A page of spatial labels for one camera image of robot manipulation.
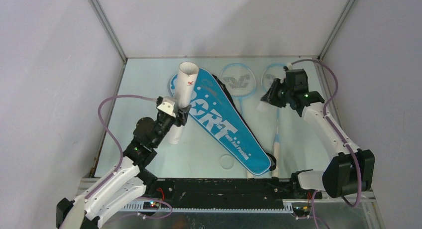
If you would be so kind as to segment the shuttlecock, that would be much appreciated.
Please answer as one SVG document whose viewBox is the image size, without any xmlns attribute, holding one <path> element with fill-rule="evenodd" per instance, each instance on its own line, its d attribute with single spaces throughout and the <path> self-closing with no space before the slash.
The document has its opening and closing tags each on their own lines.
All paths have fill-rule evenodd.
<svg viewBox="0 0 422 229">
<path fill-rule="evenodd" d="M 266 113 L 271 109 L 271 107 L 272 106 L 270 104 L 260 101 L 257 105 L 257 110 L 261 113 Z"/>
</svg>

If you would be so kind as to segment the white shuttlecock tube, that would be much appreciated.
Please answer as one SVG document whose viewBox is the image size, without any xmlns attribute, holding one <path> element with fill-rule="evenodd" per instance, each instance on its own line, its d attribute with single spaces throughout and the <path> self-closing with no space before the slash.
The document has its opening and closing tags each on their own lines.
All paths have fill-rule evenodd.
<svg viewBox="0 0 422 229">
<path fill-rule="evenodd" d="M 182 62 L 179 64 L 178 73 L 169 80 L 169 91 L 180 109 L 190 104 L 198 73 L 199 67 L 196 64 Z"/>
</svg>

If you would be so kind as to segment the clear plastic tube lid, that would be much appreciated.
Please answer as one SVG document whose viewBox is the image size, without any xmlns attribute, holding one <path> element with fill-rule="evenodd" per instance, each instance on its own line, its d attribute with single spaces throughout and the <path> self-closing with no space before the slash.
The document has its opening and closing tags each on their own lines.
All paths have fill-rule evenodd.
<svg viewBox="0 0 422 229">
<path fill-rule="evenodd" d="M 219 159 L 220 166 L 225 170 L 230 170 L 234 166 L 234 158 L 231 155 L 222 155 Z"/>
</svg>

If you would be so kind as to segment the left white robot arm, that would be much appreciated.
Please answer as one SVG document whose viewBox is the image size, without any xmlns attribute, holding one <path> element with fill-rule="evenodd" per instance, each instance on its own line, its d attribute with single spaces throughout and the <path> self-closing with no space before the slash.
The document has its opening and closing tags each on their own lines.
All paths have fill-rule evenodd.
<svg viewBox="0 0 422 229">
<path fill-rule="evenodd" d="M 170 129 L 186 124 L 191 105 L 178 109 L 166 99 L 156 108 L 156 119 L 143 117 L 137 122 L 133 140 L 107 175 L 75 199 L 63 198 L 57 204 L 56 228 L 100 229 L 131 201 L 156 194 L 157 178 L 146 166 Z"/>
</svg>

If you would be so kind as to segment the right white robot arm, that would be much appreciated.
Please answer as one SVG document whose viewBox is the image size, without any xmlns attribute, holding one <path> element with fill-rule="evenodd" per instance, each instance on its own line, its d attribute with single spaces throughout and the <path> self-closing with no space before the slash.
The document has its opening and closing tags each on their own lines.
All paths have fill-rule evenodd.
<svg viewBox="0 0 422 229">
<path fill-rule="evenodd" d="M 374 154 L 362 150 L 340 128 L 321 94 L 309 90 L 305 70 L 271 70 L 263 74 L 262 83 L 266 93 L 260 100 L 278 108 L 290 106 L 311 126 L 330 158 L 324 171 L 293 173 L 295 181 L 289 185 L 292 196 L 302 198 L 309 190 L 320 190 L 338 198 L 372 188 Z"/>
</svg>

